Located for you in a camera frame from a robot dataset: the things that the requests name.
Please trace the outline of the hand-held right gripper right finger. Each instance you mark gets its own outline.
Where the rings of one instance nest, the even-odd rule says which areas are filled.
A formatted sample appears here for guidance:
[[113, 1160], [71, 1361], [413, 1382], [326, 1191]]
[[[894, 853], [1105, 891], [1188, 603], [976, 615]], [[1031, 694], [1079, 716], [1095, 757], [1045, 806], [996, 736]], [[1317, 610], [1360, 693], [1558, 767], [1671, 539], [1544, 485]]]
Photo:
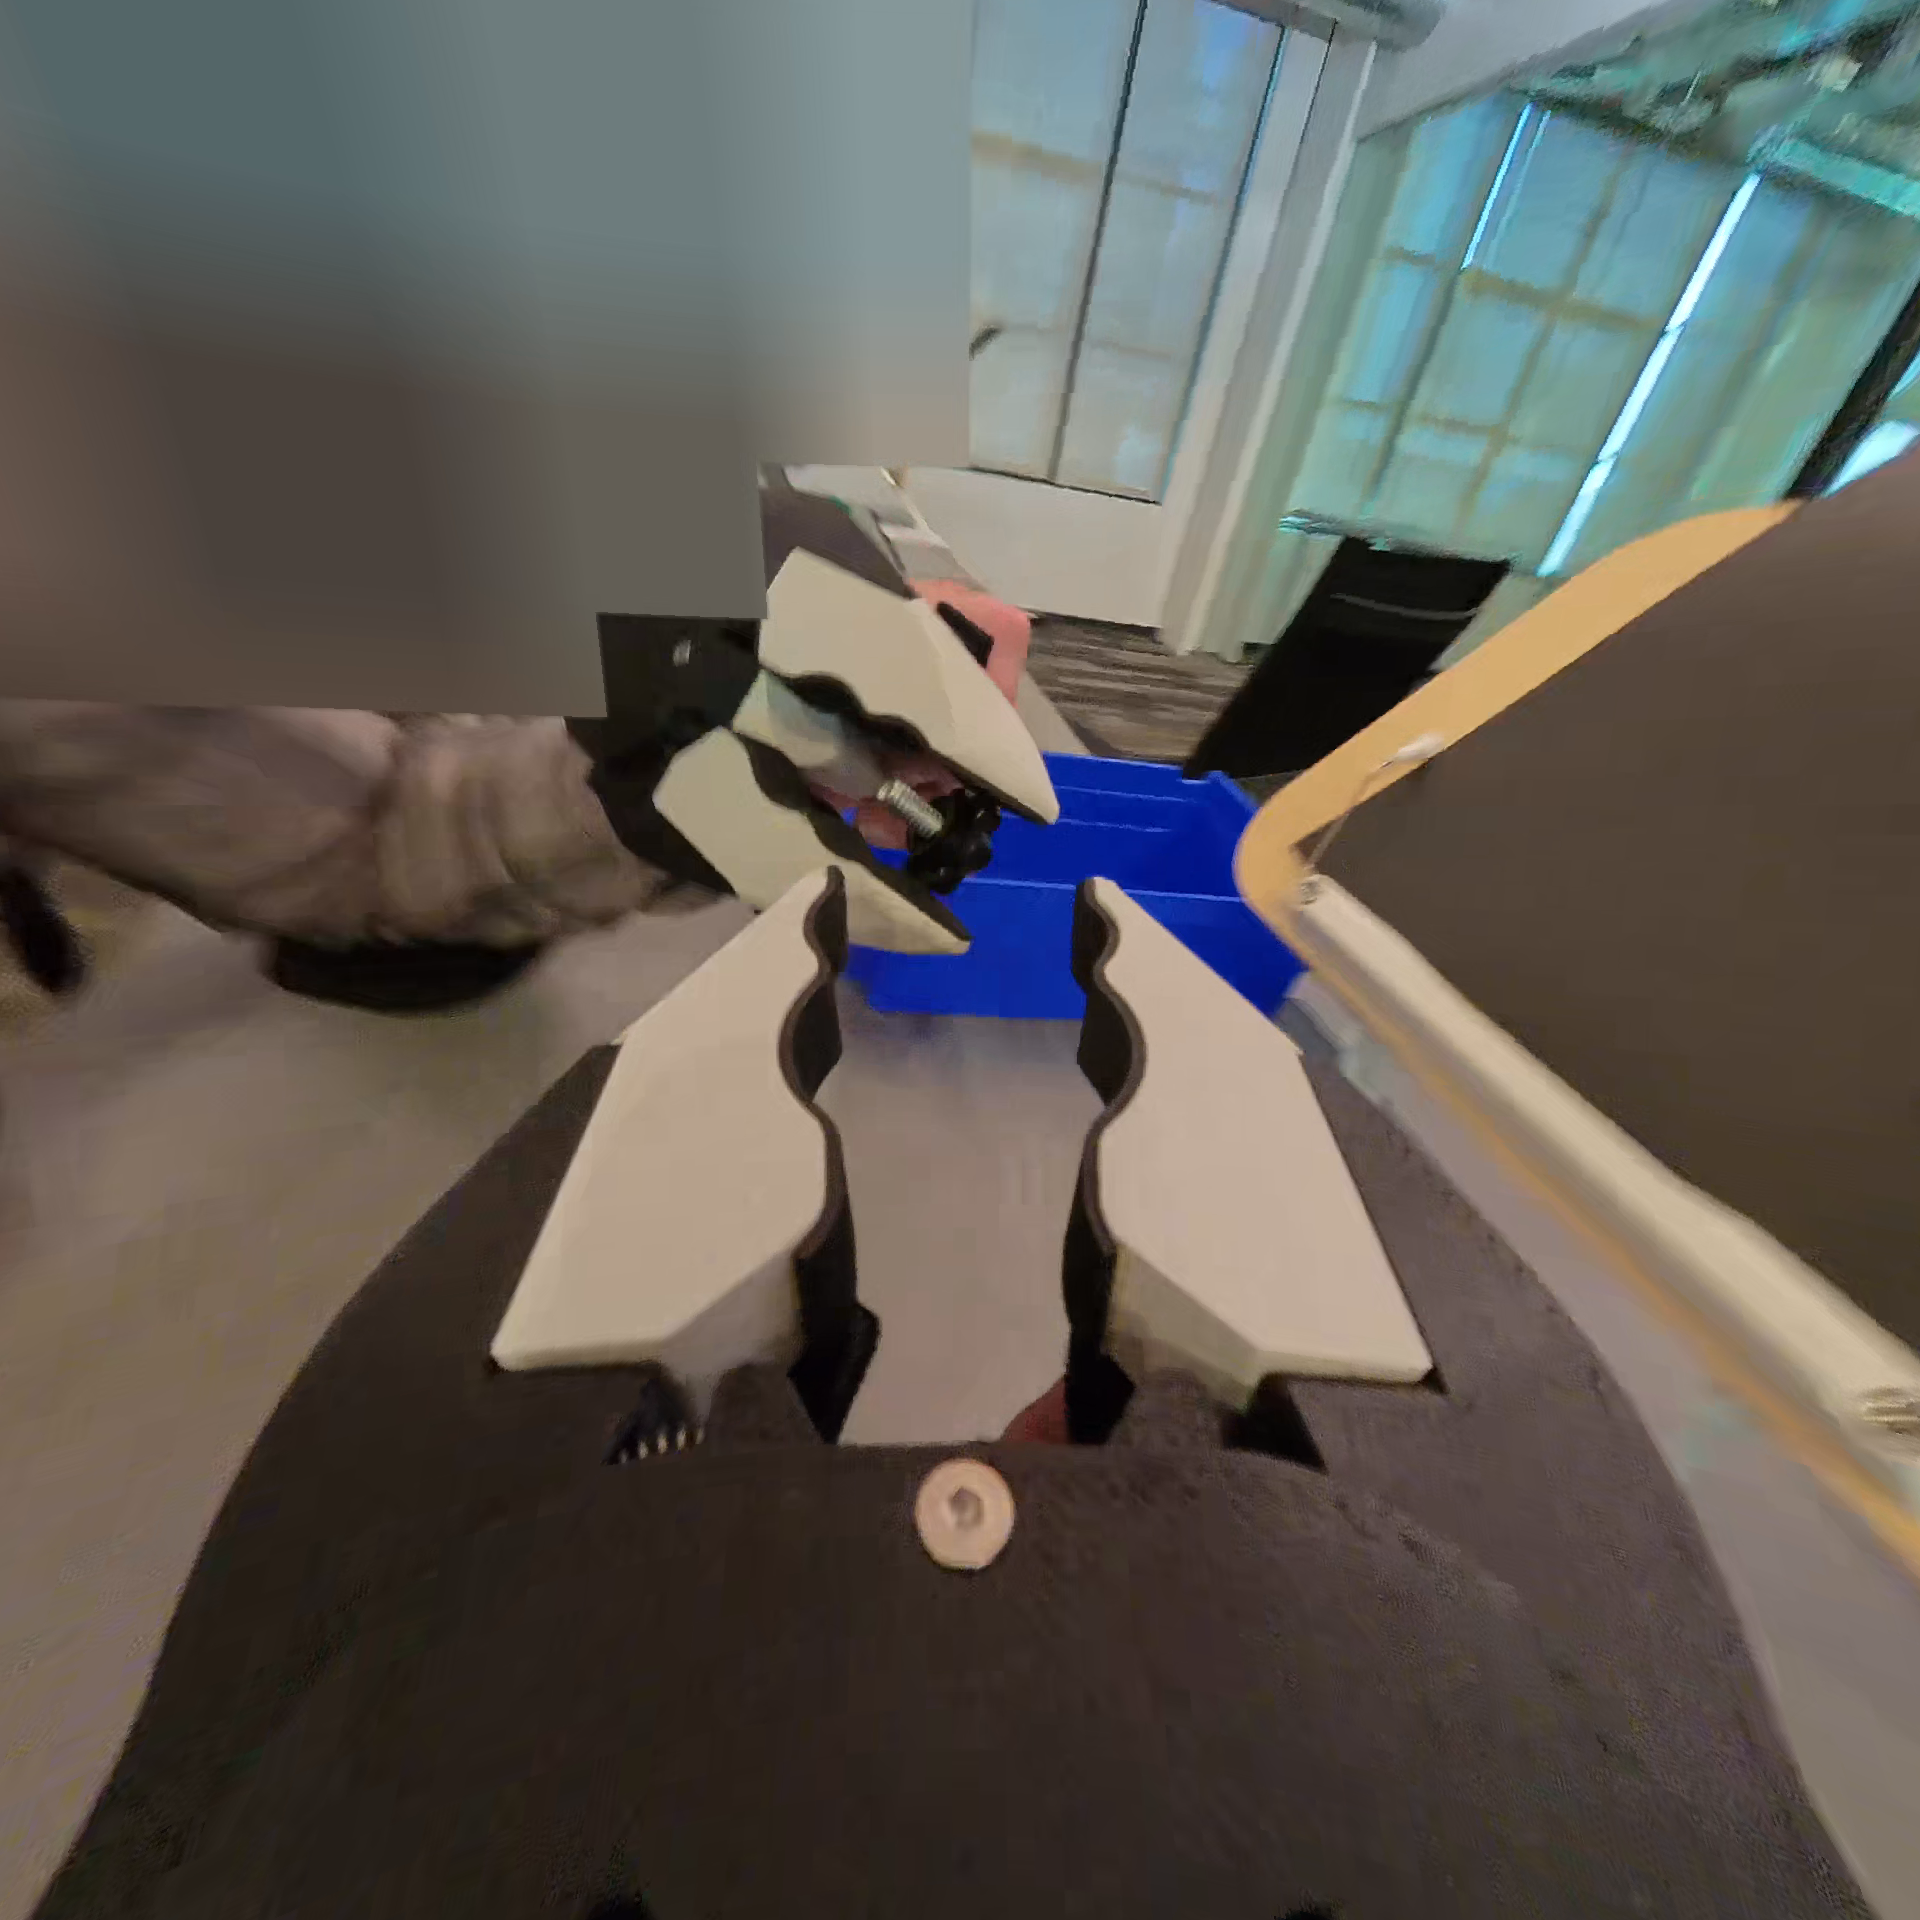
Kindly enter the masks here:
[[1293, 1382], [1437, 1364], [1294, 1040], [1113, 878], [1073, 908], [1077, 1065], [1100, 1114], [1063, 1235], [1063, 1417], [1103, 1442], [1181, 1372], [1253, 1442], [1308, 1442]]

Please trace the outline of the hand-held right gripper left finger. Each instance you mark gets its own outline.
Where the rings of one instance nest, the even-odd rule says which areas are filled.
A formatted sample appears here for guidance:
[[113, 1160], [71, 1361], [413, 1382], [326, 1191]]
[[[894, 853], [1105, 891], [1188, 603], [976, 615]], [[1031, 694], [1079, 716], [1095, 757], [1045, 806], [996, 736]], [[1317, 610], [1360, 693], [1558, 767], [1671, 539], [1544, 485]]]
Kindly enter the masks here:
[[788, 1376], [841, 1438], [877, 1357], [844, 1142], [848, 887], [805, 877], [611, 1047], [611, 1068], [491, 1336], [503, 1372], [653, 1364], [694, 1411]]

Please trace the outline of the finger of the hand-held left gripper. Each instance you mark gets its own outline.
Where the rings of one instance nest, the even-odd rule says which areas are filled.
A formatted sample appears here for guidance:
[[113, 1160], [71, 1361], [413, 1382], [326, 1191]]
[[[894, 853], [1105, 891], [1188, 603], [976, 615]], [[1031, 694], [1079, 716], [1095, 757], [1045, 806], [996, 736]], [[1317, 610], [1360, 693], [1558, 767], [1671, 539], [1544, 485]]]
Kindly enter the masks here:
[[653, 810], [756, 909], [834, 867], [845, 885], [855, 945], [927, 956], [958, 956], [972, 945], [961, 917], [884, 864], [859, 829], [816, 797], [774, 747], [735, 730], [699, 736], [666, 761]]
[[880, 802], [939, 771], [1026, 824], [1061, 815], [1013, 701], [940, 610], [805, 548], [767, 588], [731, 730], [841, 797]]

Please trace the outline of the small black spring part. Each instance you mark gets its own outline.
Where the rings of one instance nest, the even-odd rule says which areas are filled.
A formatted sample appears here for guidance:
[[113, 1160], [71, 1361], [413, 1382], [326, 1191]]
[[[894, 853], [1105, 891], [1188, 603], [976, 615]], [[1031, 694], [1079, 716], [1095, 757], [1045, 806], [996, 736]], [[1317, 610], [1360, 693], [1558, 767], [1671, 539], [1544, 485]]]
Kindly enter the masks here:
[[958, 788], [930, 797], [891, 779], [877, 790], [877, 803], [908, 829], [905, 874], [927, 894], [955, 895], [992, 867], [1003, 810], [989, 792]]

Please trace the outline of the blue plastic bin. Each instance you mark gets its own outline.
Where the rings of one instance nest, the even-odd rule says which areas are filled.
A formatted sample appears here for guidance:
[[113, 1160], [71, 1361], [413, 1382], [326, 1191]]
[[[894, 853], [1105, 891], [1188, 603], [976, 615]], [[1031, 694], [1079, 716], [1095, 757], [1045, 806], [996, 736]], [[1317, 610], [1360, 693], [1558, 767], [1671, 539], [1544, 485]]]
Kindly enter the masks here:
[[989, 867], [948, 899], [972, 949], [915, 956], [851, 945], [844, 976], [865, 1005], [932, 1018], [1079, 1018], [1073, 912], [1079, 885], [1105, 877], [1273, 1016], [1303, 962], [1236, 891], [1236, 845], [1253, 820], [1241, 788], [1138, 760], [1046, 757], [1046, 767], [1061, 820], [1006, 820]]

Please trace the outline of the person's left forearm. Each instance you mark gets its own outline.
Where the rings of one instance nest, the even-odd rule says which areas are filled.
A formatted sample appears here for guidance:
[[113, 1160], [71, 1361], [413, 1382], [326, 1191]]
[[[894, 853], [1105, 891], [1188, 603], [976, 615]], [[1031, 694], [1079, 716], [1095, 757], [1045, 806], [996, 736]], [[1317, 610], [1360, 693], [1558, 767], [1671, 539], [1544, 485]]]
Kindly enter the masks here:
[[6, 701], [2, 836], [336, 949], [539, 949], [717, 899], [616, 841], [558, 716]]

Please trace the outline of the person's left hand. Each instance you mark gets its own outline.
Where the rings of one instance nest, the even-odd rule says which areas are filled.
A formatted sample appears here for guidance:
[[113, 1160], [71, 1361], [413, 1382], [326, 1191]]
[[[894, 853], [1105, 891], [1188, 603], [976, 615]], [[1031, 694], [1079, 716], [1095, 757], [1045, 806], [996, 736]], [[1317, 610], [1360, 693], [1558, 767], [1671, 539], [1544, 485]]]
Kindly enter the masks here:
[[[982, 672], [994, 682], [1003, 701], [1013, 705], [1031, 648], [1031, 616], [964, 580], [909, 578], [908, 588], [936, 609], [940, 623], [979, 656]], [[943, 760], [897, 757], [891, 771], [930, 802], [958, 788], [958, 775]], [[899, 813], [877, 803], [877, 797], [831, 788], [824, 775], [806, 775], [806, 783], [820, 803], [848, 820], [874, 849], [908, 849], [908, 820]]]

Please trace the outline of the black soft pad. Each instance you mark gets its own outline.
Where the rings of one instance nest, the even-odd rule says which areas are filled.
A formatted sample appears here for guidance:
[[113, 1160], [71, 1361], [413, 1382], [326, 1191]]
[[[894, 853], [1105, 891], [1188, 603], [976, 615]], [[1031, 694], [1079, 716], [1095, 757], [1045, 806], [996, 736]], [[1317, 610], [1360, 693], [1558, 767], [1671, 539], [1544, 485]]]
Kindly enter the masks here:
[[379, 1018], [464, 1012], [507, 993], [541, 966], [558, 934], [507, 945], [481, 941], [316, 944], [263, 934], [263, 973], [277, 990]]

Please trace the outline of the black floor bin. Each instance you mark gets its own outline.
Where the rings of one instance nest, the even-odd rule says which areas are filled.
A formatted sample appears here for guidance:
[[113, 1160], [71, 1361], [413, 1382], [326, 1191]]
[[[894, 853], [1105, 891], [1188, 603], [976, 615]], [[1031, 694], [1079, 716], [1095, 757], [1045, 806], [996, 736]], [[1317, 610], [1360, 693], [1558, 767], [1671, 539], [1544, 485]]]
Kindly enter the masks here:
[[1290, 624], [1188, 751], [1188, 781], [1283, 781], [1331, 757], [1420, 690], [1513, 571], [1459, 555], [1308, 521], [1336, 548]]

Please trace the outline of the grey-topped wooden board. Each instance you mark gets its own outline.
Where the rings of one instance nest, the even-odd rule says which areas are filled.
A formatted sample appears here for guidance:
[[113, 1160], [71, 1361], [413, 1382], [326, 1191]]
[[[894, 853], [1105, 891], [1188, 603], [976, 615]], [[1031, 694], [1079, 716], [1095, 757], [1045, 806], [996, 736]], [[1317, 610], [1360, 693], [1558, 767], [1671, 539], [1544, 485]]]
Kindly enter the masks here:
[[1593, 563], [1236, 885], [1915, 1576], [1917, 451]]

